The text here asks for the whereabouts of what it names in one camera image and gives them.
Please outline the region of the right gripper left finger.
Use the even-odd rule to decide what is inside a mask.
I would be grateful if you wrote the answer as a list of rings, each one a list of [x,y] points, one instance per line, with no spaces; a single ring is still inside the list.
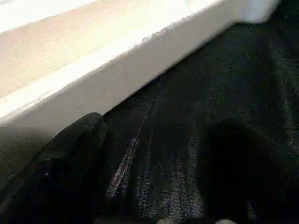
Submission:
[[[103,116],[93,112],[57,134],[1,190],[1,223],[91,222],[94,169],[106,133]]]

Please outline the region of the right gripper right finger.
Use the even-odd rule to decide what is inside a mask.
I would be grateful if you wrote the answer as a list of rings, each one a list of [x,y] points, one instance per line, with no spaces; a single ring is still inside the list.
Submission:
[[[198,188],[212,220],[299,221],[299,154],[232,119],[207,128],[198,154]]]

